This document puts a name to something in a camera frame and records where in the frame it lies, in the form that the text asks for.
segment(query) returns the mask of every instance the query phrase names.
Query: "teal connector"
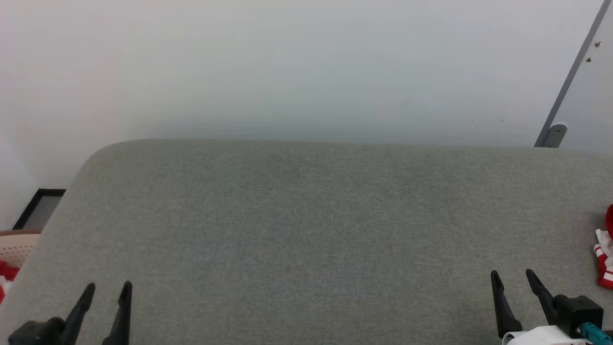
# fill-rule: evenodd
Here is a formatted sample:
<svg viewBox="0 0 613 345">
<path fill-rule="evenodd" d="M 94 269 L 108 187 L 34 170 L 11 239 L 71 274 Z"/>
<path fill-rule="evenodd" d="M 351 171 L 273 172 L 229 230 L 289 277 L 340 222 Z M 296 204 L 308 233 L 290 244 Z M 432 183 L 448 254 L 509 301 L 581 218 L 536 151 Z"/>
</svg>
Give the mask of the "teal connector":
<svg viewBox="0 0 613 345">
<path fill-rule="evenodd" d="M 611 337 L 591 322 L 582 324 L 580 332 L 577 331 L 594 345 L 613 345 Z"/>
</svg>

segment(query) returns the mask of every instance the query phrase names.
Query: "beige perforated chair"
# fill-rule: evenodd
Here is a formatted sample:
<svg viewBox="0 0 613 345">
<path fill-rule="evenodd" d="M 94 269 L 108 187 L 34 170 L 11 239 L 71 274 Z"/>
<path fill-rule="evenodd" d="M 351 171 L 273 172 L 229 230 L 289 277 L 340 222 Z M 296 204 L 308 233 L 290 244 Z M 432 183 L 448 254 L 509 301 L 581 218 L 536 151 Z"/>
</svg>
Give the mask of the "beige perforated chair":
<svg viewBox="0 0 613 345">
<path fill-rule="evenodd" d="M 12 267 L 21 267 L 36 245 L 40 231 L 0 232 L 0 260 Z"/>
</svg>

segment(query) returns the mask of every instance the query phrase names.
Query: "red cloth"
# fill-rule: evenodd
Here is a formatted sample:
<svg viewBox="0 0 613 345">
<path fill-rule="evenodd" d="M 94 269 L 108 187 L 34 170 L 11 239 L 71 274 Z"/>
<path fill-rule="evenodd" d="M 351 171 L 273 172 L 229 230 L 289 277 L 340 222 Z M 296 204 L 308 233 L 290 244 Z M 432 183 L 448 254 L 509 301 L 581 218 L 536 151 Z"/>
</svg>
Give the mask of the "red cloth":
<svg viewBox="0 0 613 345">
<path fill-rule="evenodd" d="M 613 204 L 607 209 L 607 214 L 604 216 L 604 224 L 607 226 L 609 236 L 613 238 Z"/>
<path fill-rule="evenodd" d="M 6 280 L 13 281 L 19 273 L 19 268 L 11 267 L 6 262 L 0 260 L 0 276 L 4 276 Z M 0 287 L 0 303 L 4 300 L 4 290 Z"/>
<path fill-rule="evenodd" d="M 613 290 L 613 272 L 607 269 L 604 263 L 607 255 L 604 254 L 600 244 L 594 246 L 594 253 L 598 259 L 598 285 Z"/>
</svg>

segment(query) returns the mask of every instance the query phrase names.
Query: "gray fabric surface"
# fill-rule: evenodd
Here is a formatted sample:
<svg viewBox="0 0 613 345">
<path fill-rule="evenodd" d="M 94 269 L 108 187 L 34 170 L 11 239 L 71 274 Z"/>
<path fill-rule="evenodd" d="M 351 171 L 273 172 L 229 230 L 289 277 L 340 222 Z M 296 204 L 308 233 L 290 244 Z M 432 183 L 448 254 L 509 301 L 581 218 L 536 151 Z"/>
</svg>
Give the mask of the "gray fabric surface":
<svg viewBox="0 0 613 345">
<path fill-rule="evenodd" d="M 94 281 L 78 344 L 100 344 L 130 280 L 134 345 L 496 344 L 492 269 L 524 327 L 546 323 L 526 268 L 613 328 L 592 252 L 612 173 L 558 149 L 111 145 L 0 306 L 0 338 L 65 317 Z"/>
</svg>

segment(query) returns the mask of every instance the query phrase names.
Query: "red and white cloth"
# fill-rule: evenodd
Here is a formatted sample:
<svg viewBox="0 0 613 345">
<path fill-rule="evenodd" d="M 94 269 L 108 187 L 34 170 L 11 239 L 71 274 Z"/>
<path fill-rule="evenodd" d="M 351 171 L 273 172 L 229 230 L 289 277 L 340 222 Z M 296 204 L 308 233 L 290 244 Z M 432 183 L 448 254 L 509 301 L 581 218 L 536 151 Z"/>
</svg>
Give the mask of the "red and white cloth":
<svg viewBox="0 0 613 345">
<path fill-rule="evenodd" d="M 594 246 L 598 258 L 598 285 L 613 290 L 613 204 L 607 210 L 604 223 L 607 231 L 596 230 L 598 244 Z"/>
<path fill-rule="evenodd" d="M 9 290 L 18 272 L 19 268 L 11 267 L 6 262 L 0 260 L 0 303 L 2 303 L 6 291 Z"/>
</svg>

